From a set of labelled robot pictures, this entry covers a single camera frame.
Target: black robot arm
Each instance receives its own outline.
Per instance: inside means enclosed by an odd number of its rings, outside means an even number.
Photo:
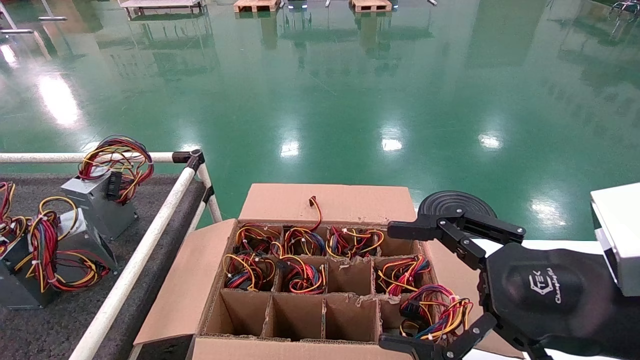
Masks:
[[[380,347],[416,360],[463,357],[490,330],[532,360],[552,360],[545,348],[578,356],[640,359],[640,297],[624,297],[603,256],[521,245],[525,229],[454,209],[388,224],[392,238],[442,242],[471,269],[480,270],[484,315],[449,345],[382,334]],[[503,245],[491,256],[473,238]]]
[[[483,269],[486,252],[468,234],[496,243],[522,243],[525,229],[479,213],[457,209],[444,215],[418,215],[414,222],[391,221],[387,227],[391,238],[407,240],[439,240],[471,269]],[[462,332],[450,345],[442,346],[420,340],[382,334],[381,348],[411,354],[414,360],[460,360],[497,324],[496,318],[485,313]]]
[[[457,209],[443,215],[418,214],[414,222],[391,221],[388,234],[407,240],[439,240],[470,268],[484,268],[486,252],[467,234],[501,245],[521,244],[525,229],[483,214]]]

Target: cardboard box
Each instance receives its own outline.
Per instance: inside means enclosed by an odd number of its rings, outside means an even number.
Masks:
[[[328,265],[322,295],[281,292],[278,275],[272,291],[224,289],[222,259],[232,250],[239,224],[314,225],[317,213],[308,205],[313,195],[323,211],[324,226],[384,231],[390,220],[416,217],[407,188],[254,184],[238,220],[199,229],[184,240],[135,344],[193,335],[189,357],[195,360],[288,359],[293,354],[305,360],[407,360],[409,355],[376,344],[382,331],[399,327],[401,318],[400,300],[376,293],[373,269],[390,256],[412,254],[423,254],[431,262],[432,272],[420,281],[443,284],[472,299],[476,304],[472,320],[481,315],[478,273],[437,241],[385,238],[380,257],[357,259],[350,265],[307,257],[314,265]],[[477,348],[522,357],[493,333]]]

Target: metal casing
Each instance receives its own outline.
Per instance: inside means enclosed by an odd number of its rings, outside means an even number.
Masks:
[[[60,225],[58,226],[58,234],[65,234],[73,224],[74,212],[69,211],[60,216]],[[114,274],[118,272],[118,263],[104,241],[98,230],[85,218],[84,211],[78,209],[76,224],[69,234],[60,242],[58,242],[58,259],[68,259],[77,261],[77,256],[60,254],[60,251],[66,250],[83,250],[82,255],[91,260],[100,260]],[[63,266],[63,263],[57,266],[56,273],[67,282],[74,282],[82,279],[86,270],[84,268]]]
[[[27,236],[6,248],[0,256],[0,305],[11,310],[41,309],[52,302],[57,291],[52,286],[40,292],[40,283],[35,277],[26,277],[31,268],[27,262],[22,268],[15,270],[29,255]]]
[[[114,240],[138,215],[131,202],[121,205],[107,200],[109,173],[95,180],[81,180],[76,176],[63,184],[61,189],[78,208],[84,210],[85,219],[95,226],[100,235]]]
[[[640,296],[640,183],[591,192],[591,212],[616,284],[628,297]]]

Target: gray carpet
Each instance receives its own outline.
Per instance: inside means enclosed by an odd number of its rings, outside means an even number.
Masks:
[[[0,175],[2,181],[17,184],[12,206],[14,216],[34,215],[42,199],[62,195],[59,187],[68,178],[50,174]],[[154,175],[138,188],[133,203],[140,218],[118,239],[109,241],[121,266],[133,254],[177,178]],[[201,182],[191,182],[95,359],[126,359],[129,356],[132,342],[162,286],[204,192]],[[0,307],[0,357],[67,359],[116,279],[116,275],[109,274],[87,290],[63,293],[42,310],[10,311]],[[166,352],[167,348],[158,350]]]

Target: cardboard flap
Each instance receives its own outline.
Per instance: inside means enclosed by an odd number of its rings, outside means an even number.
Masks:
[[[194,334],[237,220],[193,231],[182,243],[134,345]]]
[[[323,222],[386,225],[390,220],[415,220],[409,189],[400,186],[253,184],[238,221],[314,224],[317,211],[308,201],[314,195]]]
[[[230,338],[196,338],[192,360],[304,360],[359,359],[359,360],[411,360],[411,355],[383,350],[370,343],[313,343],[247,341]]]
[[[459,297],[471,299],[474,306],[471,309],[469,322],[476,321],[483,313],[483,309],[479,305],[480,296],[477,290],[480,271],[471,270],[464,265],[455,254],[439,241],[429,241],[425,244],[431,256],[431,267],[436,273],[438,283],[448,287]],[[509,357],[523,358],[521,352],[511,347],[493,331],[476,346],[476,349]]]

